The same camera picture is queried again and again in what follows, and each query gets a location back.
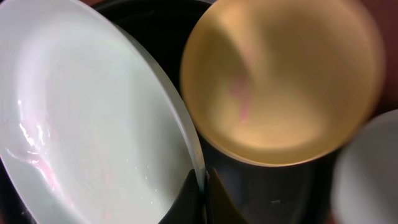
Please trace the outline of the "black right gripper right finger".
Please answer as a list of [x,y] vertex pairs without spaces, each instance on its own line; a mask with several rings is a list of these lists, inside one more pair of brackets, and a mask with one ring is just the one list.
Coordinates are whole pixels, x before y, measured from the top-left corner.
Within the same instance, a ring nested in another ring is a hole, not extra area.
[[248,224],[234,205],[215,169],[206,173],[206,215],[209,224]]

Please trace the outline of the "mint green plate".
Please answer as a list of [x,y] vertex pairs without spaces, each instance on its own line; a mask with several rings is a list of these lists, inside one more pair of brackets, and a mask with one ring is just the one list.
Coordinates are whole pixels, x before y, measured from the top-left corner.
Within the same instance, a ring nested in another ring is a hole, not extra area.
[[1,3],[1,160],[37,223],[159,223],[205,190],[174,85],[80,1]]
[[340,224],[397,224],[397,111],[372,119],[339,155],[331,207]]

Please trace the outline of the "yellow plate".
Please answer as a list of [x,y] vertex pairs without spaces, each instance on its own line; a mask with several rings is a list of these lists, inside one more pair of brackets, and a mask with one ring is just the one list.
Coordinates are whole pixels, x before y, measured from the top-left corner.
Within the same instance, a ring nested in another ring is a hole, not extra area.
[[357,133],[379,101],[384,68],[381,36],[359,1],[222,0],[187,40],[180,91],[217,150],[289,166]]

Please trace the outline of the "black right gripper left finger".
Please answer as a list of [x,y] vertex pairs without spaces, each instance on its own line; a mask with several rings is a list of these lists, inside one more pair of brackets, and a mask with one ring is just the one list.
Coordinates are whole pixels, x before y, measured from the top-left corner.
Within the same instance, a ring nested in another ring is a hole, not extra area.
[[191,170],[170,210],[159,224],[202,224],[202,194]]

